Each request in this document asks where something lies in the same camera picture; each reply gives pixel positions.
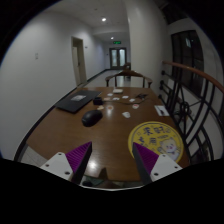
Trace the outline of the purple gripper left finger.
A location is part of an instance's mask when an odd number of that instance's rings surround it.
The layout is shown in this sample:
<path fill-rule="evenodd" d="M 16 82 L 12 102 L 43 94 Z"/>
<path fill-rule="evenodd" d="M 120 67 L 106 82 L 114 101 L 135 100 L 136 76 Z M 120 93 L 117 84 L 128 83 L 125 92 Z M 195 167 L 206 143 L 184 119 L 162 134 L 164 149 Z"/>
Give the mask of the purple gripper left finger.
<path fill-rule="evenodd" d="M 91 153 L 92 143 L 88 142 L 68 153 L 56 153 L 41 166 L 41 169 L 79 185 Z"/>

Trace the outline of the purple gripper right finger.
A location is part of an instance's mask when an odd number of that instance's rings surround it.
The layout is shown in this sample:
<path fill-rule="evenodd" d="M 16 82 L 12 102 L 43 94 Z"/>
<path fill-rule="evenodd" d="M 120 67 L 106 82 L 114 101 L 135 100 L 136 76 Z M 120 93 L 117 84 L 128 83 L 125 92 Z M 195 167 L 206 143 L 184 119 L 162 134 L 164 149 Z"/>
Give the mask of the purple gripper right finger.
<path fill-rule="evenodd" d="M 144 185 L 181 170 L 181 167 L 168 155 L 158 155 L 138 143 L 133 143 L 132 153 Z"/>

